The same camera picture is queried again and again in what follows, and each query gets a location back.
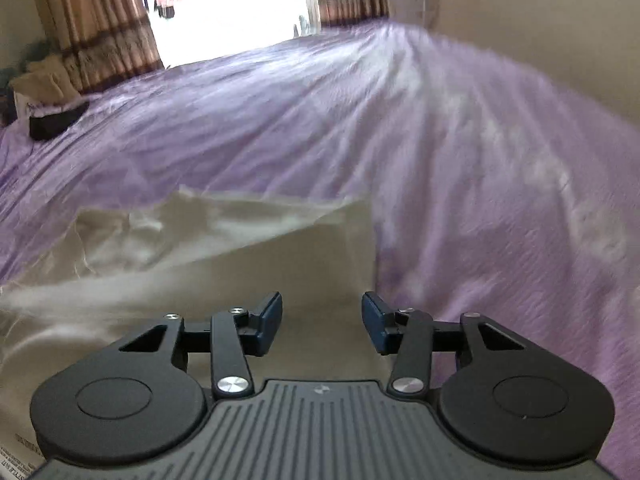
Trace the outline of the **beige cloth pile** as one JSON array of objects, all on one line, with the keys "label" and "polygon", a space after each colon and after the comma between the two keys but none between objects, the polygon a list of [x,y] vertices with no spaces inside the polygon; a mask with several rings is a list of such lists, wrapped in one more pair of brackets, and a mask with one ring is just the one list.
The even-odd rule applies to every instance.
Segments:
[{"label": "beige cloth pile", "polygon": [[29,62],[25,73],[10,80],[10,87],[45,106],[62,106],[80,98],[58,54]]}]

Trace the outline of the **white printed t-shirt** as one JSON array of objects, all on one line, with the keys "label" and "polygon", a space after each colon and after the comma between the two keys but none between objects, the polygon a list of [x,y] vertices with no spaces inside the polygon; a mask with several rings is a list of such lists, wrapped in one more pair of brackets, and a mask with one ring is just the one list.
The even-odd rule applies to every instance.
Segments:
[{"label": "white printed t-shirt", "polygon": [[1,289],[1,474],[42,461],[36,388],[145,322],[201,321],[272,292],[283,320],[257,380],[378,379],[387,367],[361,322],[374,281],[365,200],[258,200],[181,190],[142,209],[88,209]]}]

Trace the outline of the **purple bed sheet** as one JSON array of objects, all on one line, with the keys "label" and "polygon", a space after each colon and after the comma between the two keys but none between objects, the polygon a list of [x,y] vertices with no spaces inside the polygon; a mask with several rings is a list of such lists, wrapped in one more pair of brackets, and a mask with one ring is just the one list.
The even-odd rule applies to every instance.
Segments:
[{"label": "purple bed sheet", "polygon": [[597,375],[639,474],[639,133],[507,58],[381,22],[142,76],[1,133],[1,276],[85,206],[186,186],[373,203],[381,295],[477,308]]}]

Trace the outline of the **black object on bed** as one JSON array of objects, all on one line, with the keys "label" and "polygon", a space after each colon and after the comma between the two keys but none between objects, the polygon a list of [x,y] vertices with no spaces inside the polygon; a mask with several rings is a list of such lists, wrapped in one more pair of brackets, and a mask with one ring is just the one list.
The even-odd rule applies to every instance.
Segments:
[{"label": "black object on bed", "polygon": [[85,101],[62,112],[29,118],[29,137],[35,142],[56,139],[85,115],[90,103]]}]

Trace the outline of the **left brown striped curtain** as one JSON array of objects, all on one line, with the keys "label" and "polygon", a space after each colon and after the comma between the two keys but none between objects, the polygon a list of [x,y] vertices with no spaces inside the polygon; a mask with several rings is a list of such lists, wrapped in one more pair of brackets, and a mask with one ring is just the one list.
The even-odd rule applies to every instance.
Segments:
[{"label": "left brown striped curtain", "polygon": [[35,0],[47,37],[82,93],[164,67],[142,0]]}]

